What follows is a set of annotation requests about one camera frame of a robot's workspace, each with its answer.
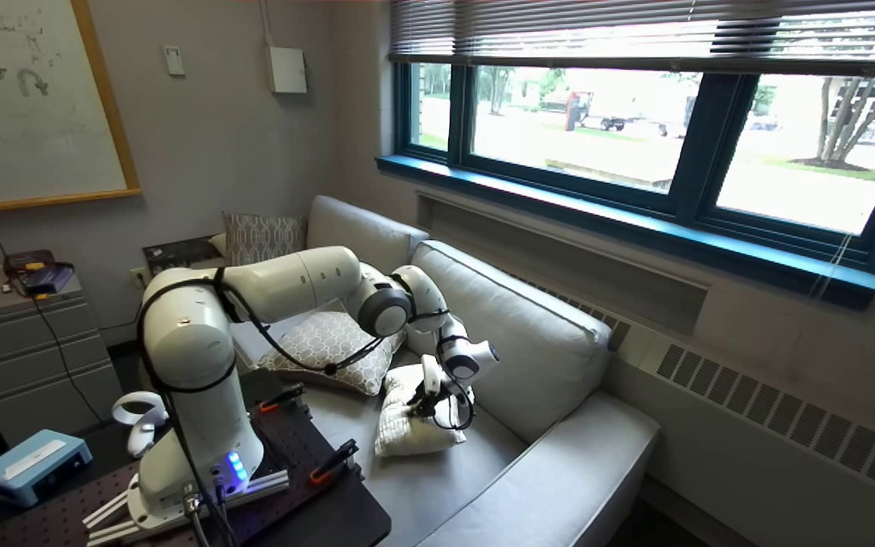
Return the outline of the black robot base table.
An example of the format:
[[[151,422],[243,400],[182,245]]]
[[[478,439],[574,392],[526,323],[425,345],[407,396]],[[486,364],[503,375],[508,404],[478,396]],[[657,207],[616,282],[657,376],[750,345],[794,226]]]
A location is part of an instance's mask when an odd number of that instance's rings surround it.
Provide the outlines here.
[[[305,484],[308,471],[336,450],[312,426],[308,397],[301,396],[266,417],[255,415],[255,404],[281,386],[272,375],[243,376],[248,417],[263,443],[258,475],[284,471],[287,481],[223,503],[237,547],[377,547],[393,532],[393,516],[361,484],[354,457],[324,485]],[[64,476],[41,506],[0,507],[0,547],[84,547],[81,521],[119,497],[137,471],[134,463],[114,466],[108,436],[100,436],[96,450],[93,466]]]

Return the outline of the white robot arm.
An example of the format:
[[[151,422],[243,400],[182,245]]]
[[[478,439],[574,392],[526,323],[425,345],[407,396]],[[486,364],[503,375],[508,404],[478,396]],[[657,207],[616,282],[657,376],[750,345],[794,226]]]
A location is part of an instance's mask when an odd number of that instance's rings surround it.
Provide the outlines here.
[[[298,368],[336,376],[354,352],[312,361],[266,332],[270,323],[324,306],[343,310],[363,332],[363,352],[407,328],[429,332],[434,351],[419,364],[409,415],[450,432],[471,426],[471,382],[495,368],[497,355],[466,336],[423,268],[380,274],[346,245],[216,271],[169,268],[141,293],[137,318],[139,355],[169,428],[139,457],[128,485],[81,521],[89,547],[134,543],[182,525],[207,537],[207,516],[231,537],[231,507],[287,491],[287,471],[260,475],[266,446],[243,397],[235,325],[248,323]]]

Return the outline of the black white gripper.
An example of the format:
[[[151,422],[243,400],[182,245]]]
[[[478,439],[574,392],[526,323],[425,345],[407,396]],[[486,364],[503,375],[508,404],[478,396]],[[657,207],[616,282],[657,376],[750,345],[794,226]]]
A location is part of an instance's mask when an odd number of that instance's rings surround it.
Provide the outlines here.
[[[471,380],[478,368],[463,360],[439,364],[434,355],[423,360],[423,380],[416,382],[407,415],[430,420],[439,428],[462,432],[475,420],[475,390]]]

